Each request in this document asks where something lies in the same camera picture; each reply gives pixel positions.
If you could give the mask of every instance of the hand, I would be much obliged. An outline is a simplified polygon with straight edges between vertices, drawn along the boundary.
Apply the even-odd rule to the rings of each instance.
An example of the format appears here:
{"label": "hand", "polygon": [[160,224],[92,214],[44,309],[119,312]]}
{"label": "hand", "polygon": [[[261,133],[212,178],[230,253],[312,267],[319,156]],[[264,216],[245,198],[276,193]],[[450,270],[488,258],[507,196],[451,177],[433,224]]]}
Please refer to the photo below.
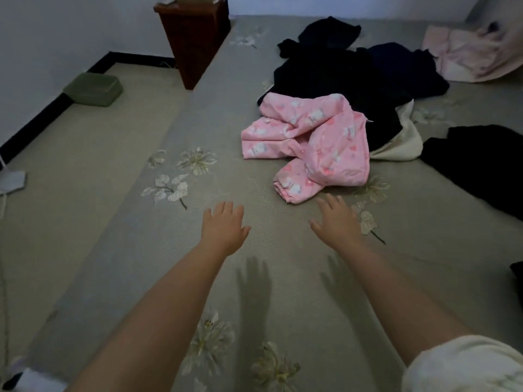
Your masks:
{"label": "hand", "polygon": [[250,227],[242,228],[243,205],[233,210],[232,202],[220,202],[211,214],[210,209],[203,213],[200,243],[223,257],[227,257],[242,247],[249,235]]}
{"label": "hand", "polygon": [[356,214],[340,196],[335,198],[327,194],[325,199],[326,201],[316,199],[323,222],[320,224],[316,220],[309,221],[317,237],[337,252],[362,246],[361,228]]}

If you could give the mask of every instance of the pink patterned clothing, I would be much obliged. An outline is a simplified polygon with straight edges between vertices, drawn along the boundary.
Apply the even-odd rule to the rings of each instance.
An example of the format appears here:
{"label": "pink patterned clothing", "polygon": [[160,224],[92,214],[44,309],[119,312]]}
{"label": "pink patterned clothing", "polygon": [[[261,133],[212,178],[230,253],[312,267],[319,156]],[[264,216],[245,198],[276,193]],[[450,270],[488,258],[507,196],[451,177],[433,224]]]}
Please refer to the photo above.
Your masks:
{"label": "pink patterned clothing", "polygon": [[343,95],[299,99],[268,93],[260,112],[263,117],[242,131],[243,158],[296,157],[274,178],[287,202],[303,202],[327,185],[367,182],[367,119]]}

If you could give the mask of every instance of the person's left hand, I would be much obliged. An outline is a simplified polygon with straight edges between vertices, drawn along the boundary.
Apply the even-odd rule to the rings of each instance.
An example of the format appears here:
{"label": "person's left hand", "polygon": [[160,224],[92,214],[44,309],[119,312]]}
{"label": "person's left hand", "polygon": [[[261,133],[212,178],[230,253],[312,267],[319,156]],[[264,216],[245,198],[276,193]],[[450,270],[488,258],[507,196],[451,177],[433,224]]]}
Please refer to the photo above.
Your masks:
{"label": "person's left hand", "polygon": [[227,257],[242,247],[250,227],[242,227],[243,205],[233,209],[232,202],[220,202],[211,213],[203,213],[200,243],[206,248]]}

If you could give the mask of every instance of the forearm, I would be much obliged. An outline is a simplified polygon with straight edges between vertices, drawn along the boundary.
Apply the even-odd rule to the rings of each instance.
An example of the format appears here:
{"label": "forearm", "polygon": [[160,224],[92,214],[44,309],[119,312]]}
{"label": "forearm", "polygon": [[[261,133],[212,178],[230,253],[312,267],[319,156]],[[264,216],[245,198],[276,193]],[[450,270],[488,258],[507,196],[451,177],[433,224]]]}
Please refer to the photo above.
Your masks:
{"label": "forearm", "polygon": [[194,247],[146,293],[69,390],[169,391],[224,260],[211,248]]}
{"label": "forearm", "polygon": [[369,298],[383,329],[409,365],[422,351],[473,334],[421,289],[364,246],[339,253]]}

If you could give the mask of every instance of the green plastic box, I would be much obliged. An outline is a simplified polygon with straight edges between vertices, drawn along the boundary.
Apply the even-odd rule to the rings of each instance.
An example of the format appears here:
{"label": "green plastic box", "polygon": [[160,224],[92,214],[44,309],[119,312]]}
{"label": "green plastic box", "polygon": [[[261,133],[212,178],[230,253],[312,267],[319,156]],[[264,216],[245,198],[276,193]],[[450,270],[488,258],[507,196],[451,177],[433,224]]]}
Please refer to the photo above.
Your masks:
{"label": "green plastic box", "polygon": [[63,93],[73,102],[88,106],[110,106],[123,92],[118,77],[83,72],[67,85]]}

